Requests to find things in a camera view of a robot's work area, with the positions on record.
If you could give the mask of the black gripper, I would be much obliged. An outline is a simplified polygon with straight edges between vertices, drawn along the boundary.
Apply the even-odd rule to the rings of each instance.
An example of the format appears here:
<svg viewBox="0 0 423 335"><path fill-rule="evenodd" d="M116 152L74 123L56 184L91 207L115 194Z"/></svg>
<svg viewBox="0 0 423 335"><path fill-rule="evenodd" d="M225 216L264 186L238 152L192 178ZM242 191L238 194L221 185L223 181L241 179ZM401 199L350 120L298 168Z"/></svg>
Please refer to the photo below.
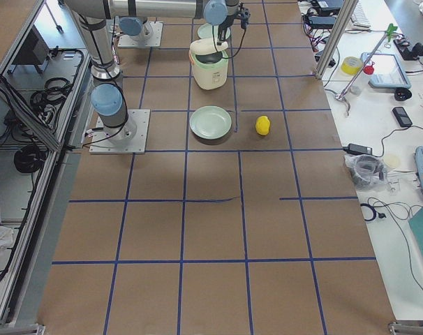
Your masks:
<svg viewBox="0 0 423 335"><path fill-rule="evenodd" d="M237 11L237 19L240 21L240 27L242 29L247 28L250 16L250 10L246 8L244 4L240 4Z"/></svg>

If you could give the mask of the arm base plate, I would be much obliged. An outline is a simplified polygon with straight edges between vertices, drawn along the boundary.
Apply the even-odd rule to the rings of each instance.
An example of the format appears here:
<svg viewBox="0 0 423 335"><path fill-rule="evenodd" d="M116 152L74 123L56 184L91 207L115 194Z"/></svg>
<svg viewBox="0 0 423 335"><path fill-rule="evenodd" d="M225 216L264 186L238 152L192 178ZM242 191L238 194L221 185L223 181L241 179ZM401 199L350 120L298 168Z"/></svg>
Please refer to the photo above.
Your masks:
<svg viewBox="0 0 423 335"><path fill-rule="evenodd" d="M150 110L128 110L128 121L123 128L104 127L97 117L96 127L103 128L95 132L93 144L89 146L91 154L144 154L149 129Z"/></svg>
<svg viewBox="0 0 423 335"><path fill-rule="evenodd" d="M120 48L149 48L161 45L163 22L142 23L134 17L122 17L119 22L121 35Z"/></svg>

